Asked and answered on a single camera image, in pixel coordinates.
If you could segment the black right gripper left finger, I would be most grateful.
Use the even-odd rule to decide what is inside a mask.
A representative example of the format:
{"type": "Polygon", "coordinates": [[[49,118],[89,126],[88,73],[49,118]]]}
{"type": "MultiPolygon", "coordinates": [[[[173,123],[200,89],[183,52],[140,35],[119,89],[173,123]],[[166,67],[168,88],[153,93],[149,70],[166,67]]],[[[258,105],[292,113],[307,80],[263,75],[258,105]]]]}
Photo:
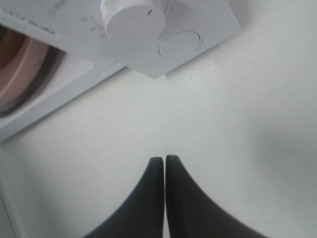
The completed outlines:
{"type": "Polygon", "coordinates": [[[122,205],[88,238],[163,237],[163,159],[154,157],[122,205]]]}

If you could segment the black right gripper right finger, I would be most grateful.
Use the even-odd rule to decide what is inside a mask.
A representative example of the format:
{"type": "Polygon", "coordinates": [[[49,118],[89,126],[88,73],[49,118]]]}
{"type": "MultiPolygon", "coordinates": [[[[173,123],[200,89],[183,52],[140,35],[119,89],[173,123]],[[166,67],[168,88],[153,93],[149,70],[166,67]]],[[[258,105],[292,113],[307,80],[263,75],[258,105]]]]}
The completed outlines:
{"type": "Polygon", "coordinates": [[[166,212],[171,238],[263,238],[214,203],[178,156],[165,165],[166,212]]]}

